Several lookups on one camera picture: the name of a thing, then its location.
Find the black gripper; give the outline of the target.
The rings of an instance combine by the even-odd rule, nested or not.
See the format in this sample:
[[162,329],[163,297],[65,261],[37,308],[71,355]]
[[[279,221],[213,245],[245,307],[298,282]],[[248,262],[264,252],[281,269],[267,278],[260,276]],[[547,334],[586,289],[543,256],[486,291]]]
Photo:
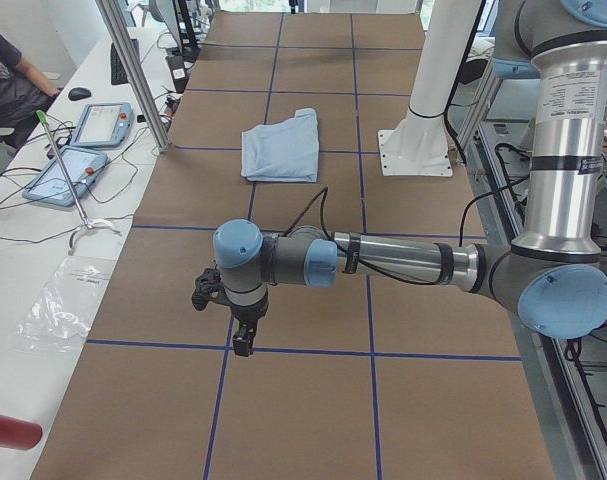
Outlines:
[[232,338],[233,350],[237,356],[250,357],[254,353],[258,323],[267,314],[268,306],[267,299],[261,299],[252,305],[231,306],[232,315],[238,321],[238,329]]

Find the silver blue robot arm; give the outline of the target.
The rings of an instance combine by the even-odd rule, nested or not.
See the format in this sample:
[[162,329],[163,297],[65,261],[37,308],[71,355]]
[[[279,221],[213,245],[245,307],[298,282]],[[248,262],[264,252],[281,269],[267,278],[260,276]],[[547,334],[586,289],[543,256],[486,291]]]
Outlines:
[[580,338],[607,321],[607,276],[591,237],[606,121],[607,1],[502,2],[495,60],[531,64],[541,80],[522,233],[507,247],[454,247],[299,225],[265,235],[249,221],[228,221],[214,234],[216,265],[192,301],[230,308],[237,355],[254,351],[270,286],[328,287],[339,273],[455,285],[551,338]]

